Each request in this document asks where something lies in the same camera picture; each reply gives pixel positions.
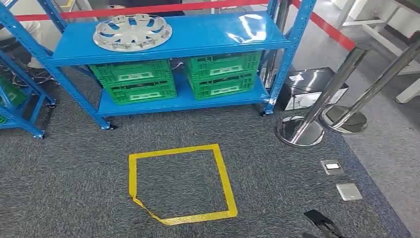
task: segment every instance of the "stanchion base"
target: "stanchion base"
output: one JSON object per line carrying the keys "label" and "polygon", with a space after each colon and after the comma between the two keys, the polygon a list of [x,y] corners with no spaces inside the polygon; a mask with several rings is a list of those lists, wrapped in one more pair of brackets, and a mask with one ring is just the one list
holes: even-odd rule
{"label": "stanchion base", "polygon": [[341,127],[332,128],[331,125],[347,110],[348,107],[345,106],[327,107],[319,115],[319,121],[325,128],[343,135],[354,135],[363,132],[368,126],[368,120],[361,112],[353,114]]}
{"label": "stanchion base", "polygon": [[322,141],[324,130],[322,126],[314,121],[297,142],[291,142],[291,137],[299,129],[304,117],[294,116],[282,119],[276,127],[277,137],[284,143],[296,147],[309,147],[317,145]]}

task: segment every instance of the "red barrier tape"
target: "red barrier tape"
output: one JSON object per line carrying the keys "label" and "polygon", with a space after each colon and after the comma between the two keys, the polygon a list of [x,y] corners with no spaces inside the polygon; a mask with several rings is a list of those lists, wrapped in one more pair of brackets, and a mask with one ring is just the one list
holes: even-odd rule
{"label": "red barrier tape", "polygon": [[[221,8],[227,6],[246,6],[255,4],[267,4],[268,0],[223,0],[223,1],[208,1],[208,2],[192,2],[170,5],[158,6],[142,6],[130,7],[123,9],[104,9],[94,11],[75,11],[64,12],[61,16],[65,19],[83,18],[83,17],[101,17],[101,16],[117,16],[117,15],[133,15],[137,13],[151,13],[151,12],[168,12],[168,11],[187,11],[198,10],[204,8]],[[41,21],[49,20],[48,15],[18,15],[15,16],[18,21]]]}
{"label": "red barrier tape", "polygon": [[[292,4],[295,7],[299,8],[301,2],[299,0],[292,0]],[[343,35],[339,30],[335,29],[332,25],[328,24],[328,22],[326,22],[317,14],[311,14],[311,21],[313,21],[319,28],[325,31],[332,39],[334,39],[346,50],[351,51],[354,48],[355,43],[350,38]]]}

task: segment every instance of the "stainless steel stanchion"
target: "stainless steel stanchion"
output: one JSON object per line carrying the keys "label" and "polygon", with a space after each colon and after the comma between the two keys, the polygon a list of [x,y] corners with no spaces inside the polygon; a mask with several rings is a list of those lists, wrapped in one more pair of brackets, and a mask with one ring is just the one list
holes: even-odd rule
{"label": "stainless steel stanchion", "polygon": [[286,144],[297,147],[313,146],[321,142],[324,135],[322,126],[315,121],[325,105],[331,100],[350,74],[369,51],[369,45],[358,43],[347,55],[337,73],[331,78],[317,101],[305,117],[293,116],[282,119],[276,127],[277,137]]}
{"label": "stainless steel stanchion", "polygon": [[[276,24],[277,27],[280,29],[281,32],[284,32],[284,26],[286,25],[287,16],[289,13],[289,6],[292,4],[292,0],[281,0],[278,13],[276,17]],[[264,75],[264,85],[266,88],[271,88],[273,78],[275,75],[274,71],[274,63],[278,55],[278,51],[275,50],[273,56],[268,59],[267,65],[265,67],[265,75]]]}
{"label": "stainless steel stanchion", "polygon": [[345,135],[363,132],[368,120],[360,109],[368,103],[391,79],[420,54],[420,35],[396,58],[351,107],[331,106],[323,110],[319,120],[328,129]]}

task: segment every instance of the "yellow tape square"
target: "yellow tape square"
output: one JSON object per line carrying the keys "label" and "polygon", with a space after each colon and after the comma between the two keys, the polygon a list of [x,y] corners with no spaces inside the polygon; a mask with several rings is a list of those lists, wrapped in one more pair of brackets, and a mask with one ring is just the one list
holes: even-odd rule
{"label": "yellow tape square", "polygon": [[[212,213],[198,214],[198,215],[192,215],[192,216],[160,219],[152,211],[146,208],[145,205],[139,199],[137,199],[137,159],[144,159],[147,157],[155,157],[155,156],[163,156],[163,155],[188,153],[188,152],[194,152],[198,150],[212,150],[213,151],[214,159],[216,161],[216,165],[219,171],[220,181],[222,183],[223,192],[225,195],[228,210],[222,211],[222,212],[212,212]],[[169,149],[169,150],[159,150],[159,151],[129,155],[128,156],[128,193],[133,198],[133,201],[135,203],[137,203],[139,206],[147,210],[147,212],[151,215],[151,217],[169,226],[183,224],[183,223],[203,222],[203,221],[231,218],[231,217],[236,217],[238,215],[235,199],[233,198],[232,188],[230,187],[229,177],[227,176],[226,166],[224,165],[222,153],[220,151],[220,147],[218,144],[192,146],[192,147],[184,147],[184,148]]]}

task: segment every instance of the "shelf caster wheel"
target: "shelf caster wheel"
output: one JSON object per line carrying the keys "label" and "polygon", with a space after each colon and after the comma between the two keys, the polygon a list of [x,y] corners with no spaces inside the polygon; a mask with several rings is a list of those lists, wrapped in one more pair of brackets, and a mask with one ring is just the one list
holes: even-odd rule
{"label": "shelf caster wheel", "polygon": [[44,139],[45,135],[34,135],[35,139]]}
{"label": "shelf caster wheel", "polygon": [[54,109],[55,108],[55,104],[46,104],[47,107]]}
{"label": "shelf caster wheel", "polygon": [[269,116],[270,114],[267,114],[267,113],[265,113],[265,112],[260,112],[260,116],[261,117],[267,117],[267,116]]}
{"label": "shelf caster wheel", "polygon": [[116,126],[116,125],[109,125],[108,130],[115,130],[117,128],[118,128],[118,126]]}

